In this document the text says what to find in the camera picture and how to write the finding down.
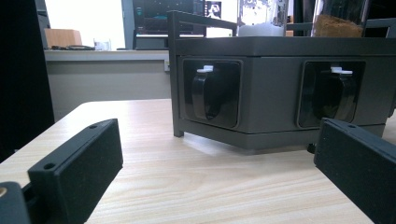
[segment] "table surface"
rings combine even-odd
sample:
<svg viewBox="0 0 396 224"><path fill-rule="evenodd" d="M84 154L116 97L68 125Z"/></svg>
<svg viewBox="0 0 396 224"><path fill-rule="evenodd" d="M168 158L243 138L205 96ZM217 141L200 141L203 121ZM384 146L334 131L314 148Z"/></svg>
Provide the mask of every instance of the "table surface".
<svg viewBox="0 0 396 224"><path fill-rule="evenodd" d="M1 163L0 182L26 185L37 161L114 118L124 164L88 223L371 223L304 147L246 155L197 135L174 137L169 99L81 105ZM395 133L389 119L384 139L396 144Z"/></svg>
<svg viewBox="0 0 396 224"><path fill-rule="evenodd" d="M169 60L168 50L45 50L46 62Z"/></svg>

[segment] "black 3d printed part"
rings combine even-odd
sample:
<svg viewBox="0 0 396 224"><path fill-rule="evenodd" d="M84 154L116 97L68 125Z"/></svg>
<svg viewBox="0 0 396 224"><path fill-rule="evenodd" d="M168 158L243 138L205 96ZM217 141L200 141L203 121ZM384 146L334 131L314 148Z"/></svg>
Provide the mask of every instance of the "black 3d printed part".
<svg viewBox="0 0 396 224"><path fill-rule="evenodd" d="M362 128L323 119L315 164L375 223L396 223L396 146Z"/></svg>
<svg viewBox="0 0 396 224"><path fill-rule="evenodd" d="M21 186L18 183L0 183L0 217L2 224L30 223Z"/></svg>
<svg viewBox="0 0 396 224"><path fill-rule="evenodd" d="M109 119L76 134L28 174L49 209L49 223L83 223L121 168L119 125Z"/></svg>

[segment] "plastic container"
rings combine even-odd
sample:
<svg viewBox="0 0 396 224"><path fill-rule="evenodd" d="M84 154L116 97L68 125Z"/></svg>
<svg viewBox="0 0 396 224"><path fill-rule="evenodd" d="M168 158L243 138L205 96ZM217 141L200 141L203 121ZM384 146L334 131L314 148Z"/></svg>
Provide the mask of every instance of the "plastic container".
<svg viewBox="0 0 396 224"><path fill-rule="evenodd" d="M94 38L93 44L95 45L95 50L108 51L111 50L111 41L109 38Z"/></svg>
<svg viewBox="0 0 396 224"><path fill-rule="evenodd" d="M311 36L362 37L370 0L317 0Z"/></svg>
<svg viewBox="0 0 396 224"><path fill-rule="evenodd" d="M238 36L284 36L289 0L239 0Z"/></svg>

